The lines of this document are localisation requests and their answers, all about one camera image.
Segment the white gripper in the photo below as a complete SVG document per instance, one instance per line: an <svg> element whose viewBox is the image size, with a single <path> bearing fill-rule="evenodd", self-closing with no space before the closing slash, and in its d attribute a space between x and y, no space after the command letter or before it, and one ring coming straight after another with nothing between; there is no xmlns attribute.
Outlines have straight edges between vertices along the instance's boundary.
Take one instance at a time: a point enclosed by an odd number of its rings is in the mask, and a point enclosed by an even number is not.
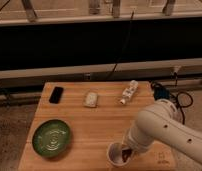
<svg viewBox="0 0 202 171"><path fill-rule="evenodd" d="M131 150L133 154L144 152L144 146L131 135L129 130L123 136L122 146L124 150Z"/></svg>

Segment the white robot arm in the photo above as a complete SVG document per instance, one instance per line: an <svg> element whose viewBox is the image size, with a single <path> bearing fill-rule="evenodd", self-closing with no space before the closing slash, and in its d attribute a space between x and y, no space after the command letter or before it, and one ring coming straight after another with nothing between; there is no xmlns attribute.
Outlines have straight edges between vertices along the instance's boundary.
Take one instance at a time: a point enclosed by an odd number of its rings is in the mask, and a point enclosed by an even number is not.
<svg viewBox="0 0 202 171"><path fill-rule="evenodd" d="M159 99L136 114L124 143L136 153L147 152L158 140L202 165L202 133L177 121L177 108Z"/></svg>

